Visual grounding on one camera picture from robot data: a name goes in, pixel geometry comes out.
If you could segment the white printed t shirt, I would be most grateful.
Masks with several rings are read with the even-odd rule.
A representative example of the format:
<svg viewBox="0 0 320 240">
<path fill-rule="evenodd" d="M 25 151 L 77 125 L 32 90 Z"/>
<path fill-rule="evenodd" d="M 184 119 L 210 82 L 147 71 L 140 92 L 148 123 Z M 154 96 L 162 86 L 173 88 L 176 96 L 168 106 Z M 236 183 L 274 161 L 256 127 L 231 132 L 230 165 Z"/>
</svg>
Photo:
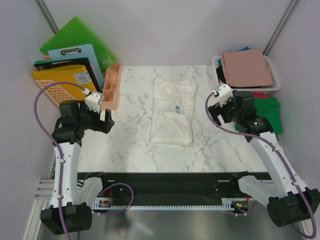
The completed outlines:
<svg viewBox="0 0 320 240">
<path fill-rule="evenodd" d="M 154 81 L 150 143 L 188 146 L 193 141 L 196 92 L 193 80 Z"/>
</svg>

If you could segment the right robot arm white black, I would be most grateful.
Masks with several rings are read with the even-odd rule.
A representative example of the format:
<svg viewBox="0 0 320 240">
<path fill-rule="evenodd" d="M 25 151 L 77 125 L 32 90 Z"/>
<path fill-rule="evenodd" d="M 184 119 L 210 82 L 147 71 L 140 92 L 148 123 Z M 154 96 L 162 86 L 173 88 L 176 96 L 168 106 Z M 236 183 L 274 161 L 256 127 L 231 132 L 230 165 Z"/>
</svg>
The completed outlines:
<svg viewBox="0 0 320 240">
<path fill-rule="evenodd" d="M 219 117 L 225 123 L 234 122 L 238 130 L 225 132 L 244 136 L 261 158 L 273 185 L 266 185 L 249 173 L 241 173 L 240 178 L 229 184 L 229 191 L 235 197 L 247 194 L 267 209 L 272 222 L 277 227 L 293 225 L 310 220 L 314 238 L 317 231 L 315 212 L 320 204 L 318 189 L 310 189 L 294 171 L 279 145 L 269 121 L 257 114 L 255 98 L 251 92 L 224 90 L 218 88 L 210 97 L 218 98 L 205 111 L 212 123 L 223 130 Z"/>
</svg>

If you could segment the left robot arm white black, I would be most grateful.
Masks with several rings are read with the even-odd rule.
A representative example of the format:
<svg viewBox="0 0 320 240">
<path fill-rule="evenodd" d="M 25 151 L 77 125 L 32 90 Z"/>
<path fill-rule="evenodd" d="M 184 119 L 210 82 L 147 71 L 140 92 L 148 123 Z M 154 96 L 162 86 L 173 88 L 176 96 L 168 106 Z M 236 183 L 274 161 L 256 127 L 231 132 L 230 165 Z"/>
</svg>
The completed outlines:
<svg viewBox="0 0 320 240">
<path fill-rule="evenodd" d="M 40 213 L 41 222 L 55 235 L 89 230 L 92 207 L 110 191 L 103 173 L 90 174 L 78 187 L 78 160 L 86 130 L 108 134 L 115 122 L 112 112 L 94 112 L 82 100 L 59 105 L 60 118 L 51 134 L 55 152 L 54 186 L 48 208 Z"/>
</svg>

